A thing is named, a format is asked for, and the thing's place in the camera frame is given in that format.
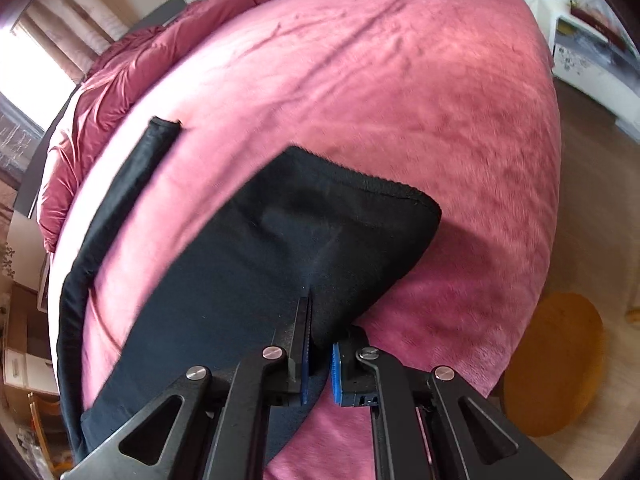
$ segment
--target wooden floor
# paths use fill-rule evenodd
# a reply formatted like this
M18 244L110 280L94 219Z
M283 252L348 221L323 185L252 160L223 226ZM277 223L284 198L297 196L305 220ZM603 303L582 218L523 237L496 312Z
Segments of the wooden floor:
M560 209L545 292L591 300L607 329L608 353L591 406L572 426L536 441L574 480L596 480L640 420L640 330L624 320L640 278L640 144L585 95L559 81L556 90Z

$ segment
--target bolt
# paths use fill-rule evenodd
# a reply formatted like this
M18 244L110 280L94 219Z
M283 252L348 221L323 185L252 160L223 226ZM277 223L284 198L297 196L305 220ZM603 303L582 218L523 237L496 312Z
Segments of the bolt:
M373 361L380 356L380 350L373 346L367 346L360 350L360 357L367 360Z
M280 359L282 357L282 348L279 346L267 346L262 351L262 357L268 360Z
M190 381L199 381L207 376L207 369L204 366L192 366L187 370L187 379Z
M456 376L456 373L448 366L438 366L434 372L436 379L441 381L450 381Z

